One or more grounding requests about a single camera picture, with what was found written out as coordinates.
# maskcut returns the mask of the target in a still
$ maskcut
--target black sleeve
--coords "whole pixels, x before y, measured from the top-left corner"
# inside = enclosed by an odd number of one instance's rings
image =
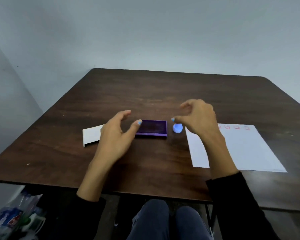
[[[76,196],[57,220],[48,239],[94,239],[106,200],[90,202]]]
[[[207,181],[223,240],[279,239],[242,173]]]

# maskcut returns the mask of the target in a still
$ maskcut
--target paper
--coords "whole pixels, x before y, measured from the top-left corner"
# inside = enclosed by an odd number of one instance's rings
[[[219,124],[219,129],[239,170],[287,172],[253,125]],[[199,136],[191,133],[187,128],[185,132],[192,165],[209,168],[208,155]]]
[[[99,125],[99,126],[96,126],[96,127],[92,127],[92,128],[82,130],[83,147],[85,147],[85,145],[88,144],[88,143],[92,143],[92,142],[100,140],[101,128],[103,126],[104,125]]]

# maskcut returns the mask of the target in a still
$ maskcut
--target wall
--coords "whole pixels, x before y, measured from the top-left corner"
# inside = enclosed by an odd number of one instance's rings
[[[42,113],[0,50],[0,153]],[[0,184],[0,209],[21,189],[20,185]]]
[[[0,0],[0,48],[43,111],[94,67],[265,76],[300,102],[300,0]]]

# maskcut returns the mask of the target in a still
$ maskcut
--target thigh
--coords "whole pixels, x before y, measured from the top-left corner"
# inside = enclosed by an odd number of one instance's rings
[[[149,200],[135,218],[127,240],[169,240],[169,207],[163,200]]]
[[[212,240],[201,216],[190,206],[176,211],[176,231],[180,240]]]

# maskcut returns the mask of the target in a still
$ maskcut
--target gray floor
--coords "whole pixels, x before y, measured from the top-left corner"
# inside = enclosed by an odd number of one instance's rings
[[[120,197],[107,194],[103,194],[102,197],[107,200],[107,204],[102,214],[95,240],[111,240]],[[175,210],[183,205],[189,205],[193,207],[200,213],[204,222],[208,224],[206,210],[203,204],[185,204],[173,201],[168,201],[167,203],[170,210]],[[300,213],[271,210],[265,210],[264,212],[281,240],[300,240]],[[218,221],[216,222],[215,226],[214,239],[222,240]]]

